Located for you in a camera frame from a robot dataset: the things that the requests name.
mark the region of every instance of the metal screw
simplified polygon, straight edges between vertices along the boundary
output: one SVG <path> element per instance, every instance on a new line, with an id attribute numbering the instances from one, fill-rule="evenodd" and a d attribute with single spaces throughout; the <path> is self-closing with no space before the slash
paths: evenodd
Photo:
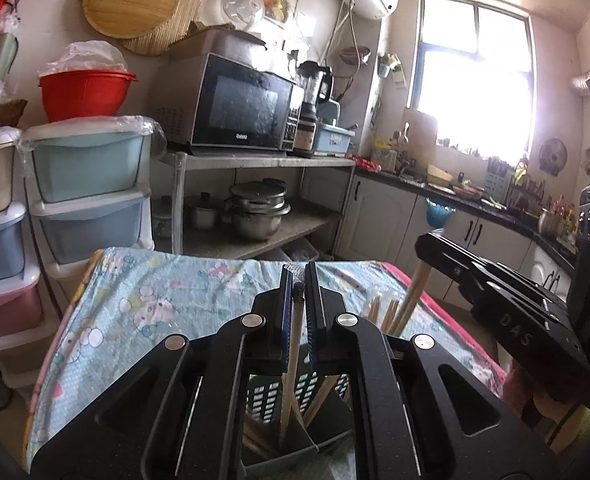
<path id="1" fill-rule="evenodd" d="M 339 316 L 337 316 L 337 323 L 339 323 L 341 326 L 355 326 L 357 325 L 358 319 L 357 316 L 355 316 L 354 314 L 339 314 Z"/>
<path id="2" fill-rule="evenodd" d="M 186 340 L 183 336 L 180 335 L 171 335 L 170 337 L 166 338 L 164 345 L 169 350 L 180 350 L 186 346 Z"/>
<path id="3" fill-rule="evenodd" d="M 264 318 L 259 314 L 246 314 L 242 318 L 242 325 L 247 326 L 248 328 L 255 328 L 256 326 L 261 325 L 264 322 Z"/>
<path id="4" fill-rule="evenodd" d="M 435 340 L 426 334 L 415 336 L 414 343 L 417 348 L 421 348 L 422 350 L 430 350 L 435 346 Z"/>

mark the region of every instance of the microwave oven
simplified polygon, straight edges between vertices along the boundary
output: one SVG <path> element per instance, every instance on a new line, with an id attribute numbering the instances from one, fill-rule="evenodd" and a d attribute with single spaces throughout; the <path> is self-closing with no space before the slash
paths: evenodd
<path id="1" fill-rule="evenodd" d="M 212 52 L 159 68 L 150 114 L 169 141 L 191 152 L 214 148 L 290 152 L 303 89 Z"/>

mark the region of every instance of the window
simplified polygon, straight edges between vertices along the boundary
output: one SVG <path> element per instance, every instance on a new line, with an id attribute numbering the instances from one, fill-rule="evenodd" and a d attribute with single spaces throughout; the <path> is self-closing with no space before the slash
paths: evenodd
<path id="1" fill-rule="evenodd" d="M 533 103 L 528 21 L 463 0 L 422 0 L 411 105 L 437 117 L 438 139 L 517 164 Z"/>

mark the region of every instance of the hello kitty tablecloth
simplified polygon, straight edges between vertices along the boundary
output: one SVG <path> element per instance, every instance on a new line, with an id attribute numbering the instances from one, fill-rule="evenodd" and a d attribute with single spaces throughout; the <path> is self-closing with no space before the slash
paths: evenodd
<path id="1" fill-rule="evenodd" d="M 280 284 L 283 262 L 213 260 L 109 248 L 97 255 L 73 300 L 35 388 L 27 428 L 28 468 L 38 449 L 117 378 L 171 333 L 215 333 Z M 317 264 L 321 286 L 340 292 L 358 314 L 368 289 L 405 294 L 409 279 L 380 262 Z M 499 393 L 504 373 L 426 294 L 403 337 L 432 335 L 487 387 Z"/>

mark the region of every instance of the microwave door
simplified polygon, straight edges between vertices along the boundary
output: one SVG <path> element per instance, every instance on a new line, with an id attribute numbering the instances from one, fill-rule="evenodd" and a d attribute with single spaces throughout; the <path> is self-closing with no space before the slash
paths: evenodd
<path id="1" fill-rule="evenodd" d="M 192 144 L 280 150 L 292 87 L 278 76 L 209 55 Z"/>

